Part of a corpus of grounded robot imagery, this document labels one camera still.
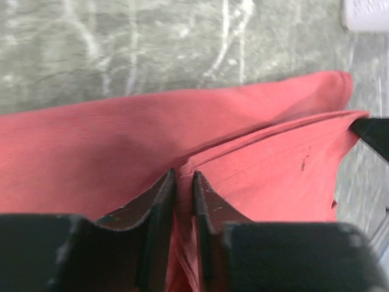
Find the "gray marble floor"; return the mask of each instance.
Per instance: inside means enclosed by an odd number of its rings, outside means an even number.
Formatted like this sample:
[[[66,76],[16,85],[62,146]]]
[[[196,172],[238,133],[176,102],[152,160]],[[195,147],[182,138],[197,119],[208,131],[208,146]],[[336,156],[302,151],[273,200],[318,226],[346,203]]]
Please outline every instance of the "gray marble floor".
[[[349,108],[385,108],[385,36],[346,31],[339,0],[3,0],[0,35],[3,114],[324,69],[354,76]],[[339,219],[372,233],[386,192],[384,163],[359,144]]]

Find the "pink cloth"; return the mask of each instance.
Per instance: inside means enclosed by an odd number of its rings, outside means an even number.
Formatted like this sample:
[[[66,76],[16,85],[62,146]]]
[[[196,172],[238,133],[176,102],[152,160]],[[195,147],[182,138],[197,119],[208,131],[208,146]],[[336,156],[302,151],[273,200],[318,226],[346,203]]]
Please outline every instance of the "pink cloth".
[[[326,71],[236,88],[145,94],[0,117],[0,212],[97,219],[179,170],[167,291],[198,291],[190,183],[258,221],[335,220],[340,160],[357,141],[341,111],[351,76]]]

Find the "white object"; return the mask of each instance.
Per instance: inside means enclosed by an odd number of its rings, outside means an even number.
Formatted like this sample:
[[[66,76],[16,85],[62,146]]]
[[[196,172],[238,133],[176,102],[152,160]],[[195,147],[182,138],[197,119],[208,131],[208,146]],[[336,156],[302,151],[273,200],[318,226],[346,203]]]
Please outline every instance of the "white object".
[[[389,0],[343,0],[343,25],[355,32],[389,32]]]

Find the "stitched seam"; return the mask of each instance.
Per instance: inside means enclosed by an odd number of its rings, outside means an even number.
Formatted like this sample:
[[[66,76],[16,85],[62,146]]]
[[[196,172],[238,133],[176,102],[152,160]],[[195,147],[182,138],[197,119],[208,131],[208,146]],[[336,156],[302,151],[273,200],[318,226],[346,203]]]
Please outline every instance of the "stitched seam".
[[[321,136],[321,137],[318,137],[318,138],[315,138],[315,139],[311,139],[311,140],[305,141],[305,142],[300,143],[300,144],[298,144],[298,145],[295,145],[295,146],[293,146],[293,147],[289,147],[289,148],[287,148],[287,149],[284,149],[284,150],[282,150],[282,151],[279,151],[279,152],[277,152],[277,153],[274,153],[274,154],[272,154],[272,155],[270,155],[270,156],[268,156],[268,157],[266,157],[266,158],[264,158],[264,159],[262,159],[262,160],[256,162],[255,164],[252,164],[252,165],[246,167],[245,169],[242,169],[242,170],[240,170],[239,172],[234,173],[233,175],[229,176],[228,178],[222,179],[221,181],[218,181],[218,182],[214,183],[213,185],[216,186],[217,184],[220,184],[220,183],[222,183],[222,182],[224,182],[224,181],[228,181],[228,180],[230,180],[231,178],[233,178],[233,177],[235,177],[235,176],[238,176],[238,175],[240,175],[240,174],[242,174],[242,173],[248,171],[249,169],[252,169],[252,168],[258,166],[258,165],[261,164],[262,162],[264,162],[264,161],[266,161],[266,160],[268,160],[268,159],[270,159],[270,158],[272,158],[272,157],[274,157],[274,156],[276,156],[276,155],[279,155],[280,153],[284,153],[284,152],[287,152],[287,151],[289,151],[289,150],[298,148],[298,147],[300,147],[301,145],[307,144],[307,143],[312,142],[312,141],[319,141],[319,140],[323,139],[324,137],[327,137],[327,136],[332,135],[332,134],[334,134],[334,133],[340,133],[340,132],[343,132],[343,131],[344,131],[344,129],[342,129],[342,130],[337,130],[337,131],[332,131],[332,132],[330,132],[330,133],[325,134],[324,136]],[[233,186],[233,185],[234,185],[234,184],[230,184],[230,185],[228,185],[228,186],[226,186],[226,187],[224,187],[223,189],[218,190],[218,191],[221,192],[221,191],[223,191],[223,190],[225,190],[225,189],[228,189],[229,187],[231,187],[231,186]]]

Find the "black plastic part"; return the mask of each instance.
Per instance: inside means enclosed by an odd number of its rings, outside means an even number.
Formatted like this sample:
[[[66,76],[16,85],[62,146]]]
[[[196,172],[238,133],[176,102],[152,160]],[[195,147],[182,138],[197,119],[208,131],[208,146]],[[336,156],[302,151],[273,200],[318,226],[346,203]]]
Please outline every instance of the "black plastic part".
[[[79,215],[1,215],[0,291],[165,291],[176,184],[93,223]]]
[[[200,172],[193,198],[202,292],[389,291],[368,239],[352,225],[251,222]]]
[[[229,291],[389,291],[369,241],[343,223],[228,224]]]
[[[357,119],[350,129],[389,162],[389,118]]]

